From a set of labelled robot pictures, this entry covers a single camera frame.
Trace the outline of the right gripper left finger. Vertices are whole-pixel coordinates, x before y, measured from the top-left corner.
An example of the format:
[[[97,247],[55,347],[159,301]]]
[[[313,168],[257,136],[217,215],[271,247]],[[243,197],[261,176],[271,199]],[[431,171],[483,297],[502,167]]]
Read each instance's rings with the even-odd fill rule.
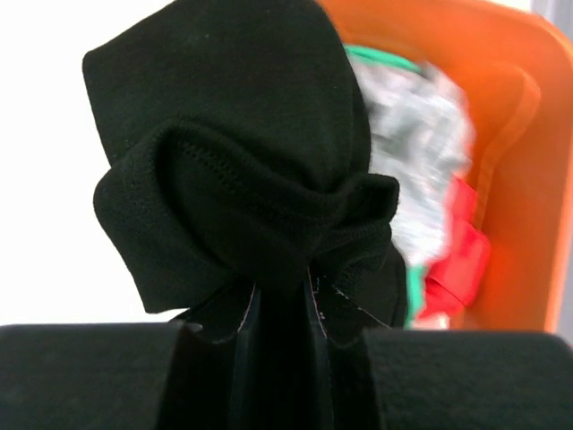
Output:
[[[246,429],[258,291],[224,288],[170,322],[7,325],[4,429]]]

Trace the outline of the red tank top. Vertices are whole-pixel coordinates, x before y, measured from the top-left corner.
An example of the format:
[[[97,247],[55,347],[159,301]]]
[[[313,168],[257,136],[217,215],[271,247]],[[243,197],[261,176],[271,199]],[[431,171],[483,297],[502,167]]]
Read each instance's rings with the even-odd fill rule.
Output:
[[[424,304],[418,319],[436,314],[459,314],[474,301],[482,281],[491,245],[473,225],[477,193],[466,182],[454,182],[449,206],[449,248],[424,276]]]

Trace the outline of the grey tank top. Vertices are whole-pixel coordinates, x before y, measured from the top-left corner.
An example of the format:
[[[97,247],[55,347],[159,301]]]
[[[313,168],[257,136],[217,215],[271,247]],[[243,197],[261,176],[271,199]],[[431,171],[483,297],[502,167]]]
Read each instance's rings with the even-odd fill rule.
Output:
[[[449,244],[449,189],[470,164],[474,128],[464,93],[432,64],[416,73],[355,57],[350,63],[369,117],[370,170],[399,183],[392,240],[409,265],[424,265]]]

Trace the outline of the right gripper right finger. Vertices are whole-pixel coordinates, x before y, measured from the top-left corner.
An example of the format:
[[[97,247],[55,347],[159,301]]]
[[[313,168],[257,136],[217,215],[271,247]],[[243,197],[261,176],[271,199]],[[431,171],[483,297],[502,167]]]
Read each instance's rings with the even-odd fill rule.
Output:
[[[569,429],[572,350],[541,332],[392,329],[304,282],[308,429]]]

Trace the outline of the black tank top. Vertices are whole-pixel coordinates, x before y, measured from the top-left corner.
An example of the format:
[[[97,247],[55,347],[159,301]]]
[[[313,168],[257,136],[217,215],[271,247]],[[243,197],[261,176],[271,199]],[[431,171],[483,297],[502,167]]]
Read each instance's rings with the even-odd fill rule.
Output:
[[[93,203],[145,310],[247,280],[280,303],[309,269],[391,327],[398,182],[369,170],[363,96],[313,1],[175,1],[88,52],[110,168]]]

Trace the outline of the green tank top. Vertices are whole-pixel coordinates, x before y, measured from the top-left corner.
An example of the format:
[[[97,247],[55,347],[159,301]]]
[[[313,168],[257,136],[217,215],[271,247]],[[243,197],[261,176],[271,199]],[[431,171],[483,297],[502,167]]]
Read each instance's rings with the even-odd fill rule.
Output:
[[[421,66],[417,63],[390,52],[357,45],[345,45],[345,50],[352,58],[360,60],[363,63],[385,65],[418,74],[422,71]],[[406,270],[406,328],[412,326],[417,313],[423,306],[423,269],[423,266],[415,266]]]

